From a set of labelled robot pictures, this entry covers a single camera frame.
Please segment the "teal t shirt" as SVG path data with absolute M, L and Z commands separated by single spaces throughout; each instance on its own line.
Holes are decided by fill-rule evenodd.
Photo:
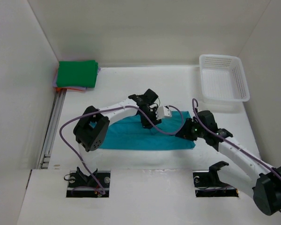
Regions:
M 193 149 L 193 141 L 165 135 L 156 129 L 144 129 L 140 116 L 124 118 L 109 126 L 100 146 L 107 150 L 186 150 Z

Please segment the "lavender t shirt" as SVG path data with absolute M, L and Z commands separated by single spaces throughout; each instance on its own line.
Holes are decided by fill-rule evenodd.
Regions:
M 57 90 L 86 91 L 96 85 L 99 67 L 59 67 L 52 86 Z

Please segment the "green t shirt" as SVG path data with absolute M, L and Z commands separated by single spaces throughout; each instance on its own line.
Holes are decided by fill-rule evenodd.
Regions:
M 98 72 L 95 60 L 60 61 L 55 84 L 57 88 L 94 88 Z

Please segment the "orange t shirt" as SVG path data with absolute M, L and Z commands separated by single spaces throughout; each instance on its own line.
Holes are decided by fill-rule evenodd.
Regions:
M 56 91 L 60 91 L 60 90 L 73 90 L 73 91 L 82 91 L 82 92 L 85 92 L 86 89 L 85 88 L 79 88 L 79 87 L 63 87 L 63 88 L 60 88 L 60 87 L 56 87 L 55 88 Z

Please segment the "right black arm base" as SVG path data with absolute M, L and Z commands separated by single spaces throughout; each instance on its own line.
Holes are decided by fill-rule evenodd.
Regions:
M 238 190 L 220 181 L 218 172 L 229 163 L 220 161 L 209 167 L 208 170 L 193 171 L 193 183 L 196 197 L 239 197 Z

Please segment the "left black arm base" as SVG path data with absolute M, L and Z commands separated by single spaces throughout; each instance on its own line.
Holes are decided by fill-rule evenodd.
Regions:
M 85 175 L 79 167 L 64 176 L 67 182 L 67 198 L 108 198 L 110 193 L 111 172 L 96 169 L 93 175 L 102 188 L 91 175 Z

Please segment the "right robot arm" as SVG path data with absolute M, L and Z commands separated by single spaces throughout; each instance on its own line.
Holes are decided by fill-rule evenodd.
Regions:
M 231 185 L 251 197 L 265 215 L 281 210 L 281 166 L 274 168 L 245 150 L 231 132 L 218 128 L 210 111 L 196 112 L 195 117 L 186 119 L 175 136 L 189 141 L 204 139 L 207 145 L 225 155 L 245 173 L 242 176 L 227 162 L 220 161 L 199 177 L 196 187 Z

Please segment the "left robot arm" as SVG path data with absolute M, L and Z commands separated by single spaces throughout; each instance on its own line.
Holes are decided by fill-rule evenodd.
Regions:
M 76 141 L 81 144 L 86 152 L 95 151 L 104 142 L 108 127 L 124 118 L 140 115 L 143 128 L 151 129 L 153 125 L 162 121 L 157 118 L 157 106 L 153 106 L 158 95 L 148 89 L 142 95 L 132 94 L 127 99 L 109 107 L 97 109 L 89 106 L 84 115 L 92 115 L 80 118 L 73 133 Z

